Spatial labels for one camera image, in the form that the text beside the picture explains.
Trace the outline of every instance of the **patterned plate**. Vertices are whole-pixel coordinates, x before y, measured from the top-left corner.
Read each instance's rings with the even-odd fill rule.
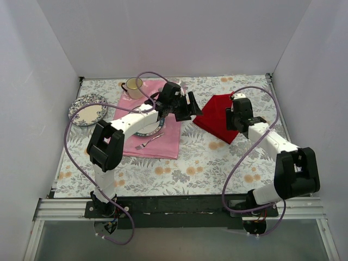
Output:
[[[164,125],[164,118],[160,119],[158,122],[147,125],[145,128],[134,133],[134,135],[139,136],[139,137],[152,136],[152,135],[158,133],[163,128],[163,125]]]
[[[68,111],[69,119],[82,106],[91,103],[108,103],[107,100],[99,94],[86,94],[78,97],[71,105]],[[72,120],[77,126],[89,126],[100,121],[108,111],[107,106],[95,105],[80,111]]]

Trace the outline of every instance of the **mug rim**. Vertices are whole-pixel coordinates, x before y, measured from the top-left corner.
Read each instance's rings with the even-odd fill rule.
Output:
[[[128,79],[128,80],[126,81],[126,87],[127,87],[128,89],[130,89],[130,90],[136,90],[136,89],[138,89],[138,88],[136,87],[136,85],[135,85],[135,88],[134,88],[134,89],[129,88],[129,87],[127,86],[128,81],[129,81],[129,80],[132,80],[132,79],[136,79],[136,77],[132,77],[132,78]],[[140,87],[142,87],[142,79],[139,78],[139,80],[141,81],[141,82],[140,82]]]

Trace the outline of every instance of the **wall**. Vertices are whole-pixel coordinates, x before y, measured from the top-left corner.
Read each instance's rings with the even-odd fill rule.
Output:
[[[273,72],[310,0],[38,0],[79,76]]]
[[[348,1],[312,0],[274,73],[293,142],[316,152],[330,230],[348,260]]]
[[[22,260],[78,78],[36,0],[0,0],[0,260]]]

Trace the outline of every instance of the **fork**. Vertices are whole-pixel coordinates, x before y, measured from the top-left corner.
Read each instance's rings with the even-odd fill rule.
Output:
[[[142,148],[145,148],[147,144],[149,144],[151,141],[159,138],[159,137],[162,137],[164,135],[164,132],[162,132],[161,134],[157,135],[156,137],[153,137],[151,140],[149,140],[148,142],[146,143],[143,143],[143,144],[140,144],[139,146],[135,147],[137,150],[141,150]]]

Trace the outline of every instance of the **folded napkin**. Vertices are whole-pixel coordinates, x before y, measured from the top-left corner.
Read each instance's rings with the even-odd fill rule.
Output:
[[[164,84],[165,81],[163,80],[146,80],[141,89],[148,95],[152,95],[157,92],[159,88],[163,88]],[[142,105],[146,100],[146,97],[133,100],[123,92],[118,106],[127,109],[134,109],[135,107]],[[127,114],[127,111],[116,109],[114,120]],[[123,147],[123,155],[144,158],[177,159],[179,155],[180,128],[181,123],[175,120],[173,114],[170,114],[165,118],[163,128],[153,136],[138,137],[132,135],[129,137]],[[135,149],[136,146],[149,141],[151,138],[162,132],[165,133],[162,137],[151,141],[145,148],[141,150]]]
[[[194,119],[194,124],[228,144],[238,135],[238,131],[226,127],[226,108],[232,105],[230,95],[214,95],[202,109],[203,116]]]

